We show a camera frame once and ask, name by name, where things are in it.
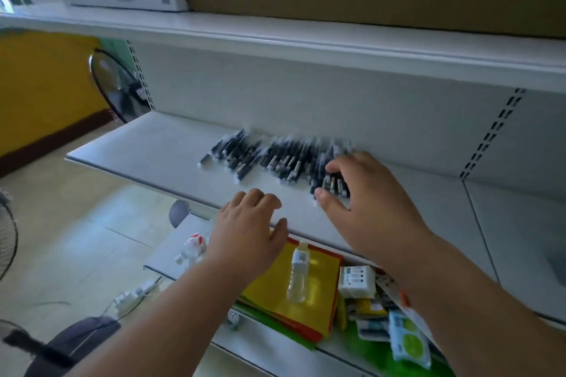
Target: tile floor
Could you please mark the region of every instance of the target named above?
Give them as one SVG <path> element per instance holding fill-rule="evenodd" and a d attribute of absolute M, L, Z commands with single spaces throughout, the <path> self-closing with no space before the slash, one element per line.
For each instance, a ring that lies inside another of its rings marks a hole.
<path fill-rule="evenodd" d="M 20 235 L 14 264 L 0 281 L 0 318 L 40 340 L 100 315 L 118 294 L 153 277 L 142 264 L 173 229 L 173 198 L 63 161 L 70 150 L 116 126 L 110 123 L 0 179 L 0 188 L 14 198 Z M 132 316 L 157 297 L 147 298 Z M 2 377 L 22 376 L 29 363 L 25 353 L 0 345 Z M 264 376 L 214 346 L 195 375 Z"/>

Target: yellow plastic envelope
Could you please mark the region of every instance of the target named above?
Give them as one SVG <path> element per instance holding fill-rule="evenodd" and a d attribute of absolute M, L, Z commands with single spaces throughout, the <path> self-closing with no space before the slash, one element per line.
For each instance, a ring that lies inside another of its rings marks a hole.
<path fill-rule="evenodd" d="M 262 309 L 285 316 L 328 337 L 341 257 L 309 246 L 307 298 L 302 303 L 290 303 L 287 301 L 287 288 L 296 247 L 291 241 L 287 242 L 271 268 L 257 278 L 243 295 Z"/>

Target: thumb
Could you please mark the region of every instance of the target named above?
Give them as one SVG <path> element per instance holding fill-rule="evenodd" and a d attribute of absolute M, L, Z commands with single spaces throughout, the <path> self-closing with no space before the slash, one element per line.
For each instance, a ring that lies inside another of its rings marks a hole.
<path fill-rule="evenodd" d="M 287 219 L 282 217 L 275 225 L 273 232 L 271 233 L 271 249 L 274 253 L 273 258 L 277 258 L 283 247 L 287 243 L 287 237 L 289 236 L 289 231 L 287 230 Z"/>
<path fill-rule="evenodd" d="M 330 194 L 324 188 L 317 188 L 315 190 L 315 197 L 330 222 L 340 231 L 340 227 L 344 226 L 346 218 L 350 214 L 349 210 L 346 209 L 338 198 Z"/>

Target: yellow wall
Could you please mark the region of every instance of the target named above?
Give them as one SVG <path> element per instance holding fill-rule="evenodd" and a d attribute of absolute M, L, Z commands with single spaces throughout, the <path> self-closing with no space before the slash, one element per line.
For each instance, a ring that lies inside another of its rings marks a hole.
<path fill-rule="evenodd" d="M 0 156 L 106 109 L 88 71 L 95 37 L 0 34 Z"/>

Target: clear plastic bottle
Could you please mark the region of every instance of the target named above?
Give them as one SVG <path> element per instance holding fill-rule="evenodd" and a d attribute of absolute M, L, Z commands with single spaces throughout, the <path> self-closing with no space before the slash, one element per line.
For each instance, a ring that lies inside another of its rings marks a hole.
<path fill-rule="evenodd" d="M 308 244 L 300 242 L 293 252 L 291 260 L 291 278 L 287 288 L 287 300 L 293 303 L 303 302 L 307 298 L 308 290 L 308 264 L 311 254 Z"/>

